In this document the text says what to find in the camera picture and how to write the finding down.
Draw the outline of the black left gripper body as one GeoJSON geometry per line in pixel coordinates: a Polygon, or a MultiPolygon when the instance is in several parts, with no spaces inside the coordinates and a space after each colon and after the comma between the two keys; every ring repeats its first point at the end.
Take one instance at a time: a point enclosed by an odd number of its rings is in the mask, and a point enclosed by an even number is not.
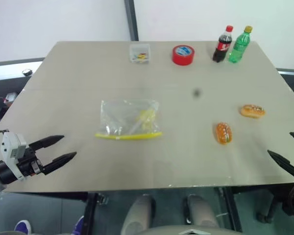
{"type": "Polygon", "coordinates": [[[25,177],[43,173],[44,167],[36,156],[37,150],[38,148],[29,146],[25,149],[24,155],[18,159],[17,168],[25,177]]]}

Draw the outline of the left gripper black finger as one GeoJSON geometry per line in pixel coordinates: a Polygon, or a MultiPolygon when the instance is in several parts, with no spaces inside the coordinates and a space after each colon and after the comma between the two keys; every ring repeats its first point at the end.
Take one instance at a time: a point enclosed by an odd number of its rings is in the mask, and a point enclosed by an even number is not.
{"type": "Polygon", "coordinates": [[[38,141],[35,141],[31,144],[29,144],[29,147],[33,150],[39,150],[41,148],[47,148],[51,145],[54,145],[58,141],[64,138],[64,135],[53,135],[53,136],[48,136],[46,138],[40,139],[38,141]]]}
{"type": "Polygon", "coordinates": [[[51,163],[43,166],[42,173],[48,175],[56,171],[57,169],[61,168],[66,163],[68,163],[70,160],[72,160],[76,154],[77,152],[71,152],[54,159],[51,163]]]}

